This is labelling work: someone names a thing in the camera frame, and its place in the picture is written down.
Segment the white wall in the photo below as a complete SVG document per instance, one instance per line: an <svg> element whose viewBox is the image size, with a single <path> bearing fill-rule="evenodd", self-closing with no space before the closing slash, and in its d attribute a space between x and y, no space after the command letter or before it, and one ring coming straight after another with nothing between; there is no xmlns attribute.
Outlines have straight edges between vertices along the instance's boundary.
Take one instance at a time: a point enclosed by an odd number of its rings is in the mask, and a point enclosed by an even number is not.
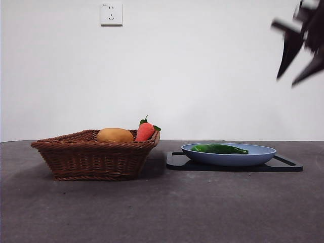
<svg viewBox="0 0 324 243"><path fill-rule="evenodd" d="M162 140L323 140L324 72L283 78L282 34L299 0L123 0L123 27L101 27L102 0L1 1L1 140L84 129L162 128Z"/></svg>

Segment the blue plate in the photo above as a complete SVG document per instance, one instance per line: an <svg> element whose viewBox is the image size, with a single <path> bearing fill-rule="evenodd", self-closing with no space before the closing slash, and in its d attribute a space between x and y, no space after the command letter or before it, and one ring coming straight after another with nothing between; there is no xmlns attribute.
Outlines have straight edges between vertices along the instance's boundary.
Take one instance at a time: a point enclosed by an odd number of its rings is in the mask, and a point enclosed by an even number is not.
<svg viewBox="0 0 324 243"><path fill-rule="evenodd" d="M219 154L219 153L203 153L191 151L190 149L198 144L211 144L211 143L193 143L186 144L181 147L182 151L190 159L217 166L258 166L267 163L271 160L276 153L274 148L252 145L252 144L241 144L241 143L217 143L225 144L229 146L238 147L241 149L247 149L249 154Z"/></svg>

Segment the green leaf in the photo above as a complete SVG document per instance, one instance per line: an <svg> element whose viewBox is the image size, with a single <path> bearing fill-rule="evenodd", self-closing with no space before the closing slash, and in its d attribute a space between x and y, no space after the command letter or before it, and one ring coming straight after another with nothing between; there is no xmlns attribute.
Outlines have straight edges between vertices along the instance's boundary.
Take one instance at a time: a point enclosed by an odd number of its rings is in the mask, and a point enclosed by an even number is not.
<svg viewBox="0 0 324 243"><path fill-rule="evenodd" d="M155 130L157 131L161 131L161 128L159 128L158 126L153 126Z"/></svg>
<svg viewBox="0 0 324 243"><path fill-rule="evenodd" d="M147 123L147 116L148 116L148 115L146 115L145 119L142 119L142 120L140 121L140 125L142 125L143 123Z"/></svg>

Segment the power outlet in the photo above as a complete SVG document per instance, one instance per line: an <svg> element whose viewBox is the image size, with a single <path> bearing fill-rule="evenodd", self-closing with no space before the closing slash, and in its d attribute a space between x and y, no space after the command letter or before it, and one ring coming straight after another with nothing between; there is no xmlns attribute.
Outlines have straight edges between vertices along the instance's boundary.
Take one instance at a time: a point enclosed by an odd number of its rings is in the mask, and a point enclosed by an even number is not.
<svg viewBox="0 0 324 243"><path fill-rule="evenodd" d="M101 26L123 25L123 5L121 3L105 3L100 9Z"/></svg>

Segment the basket rim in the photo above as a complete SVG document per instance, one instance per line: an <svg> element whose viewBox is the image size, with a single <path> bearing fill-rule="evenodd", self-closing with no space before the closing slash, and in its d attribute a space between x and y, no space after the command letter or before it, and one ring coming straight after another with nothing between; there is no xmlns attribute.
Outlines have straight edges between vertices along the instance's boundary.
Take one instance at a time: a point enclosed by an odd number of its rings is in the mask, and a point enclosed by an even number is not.
<svg viewBox="0 0 324 243"><path fill-rule="evenodd" d="M83 133L90 133L90 132L98 132L98 129L88 129L82 130L80 132L71 133L67 135L57 136L53 138L46 138L40 139L35 142L31 143L31 147L37 148L39 145L62 145L62 146L69 146L73 148L77 148L78 146L89 145L95 146L96 148L107 148L107 147L114 147L114 148L123 148L125 146L141 146L141 145L153 145L154 147L159 142L160 132L155 131L152 137L146 141L132 141L132 142L97 142L97 141L77 141L77 140L70 140L70 141L62 141L61 139L72 137L73 135L80 135Z"/></svg>

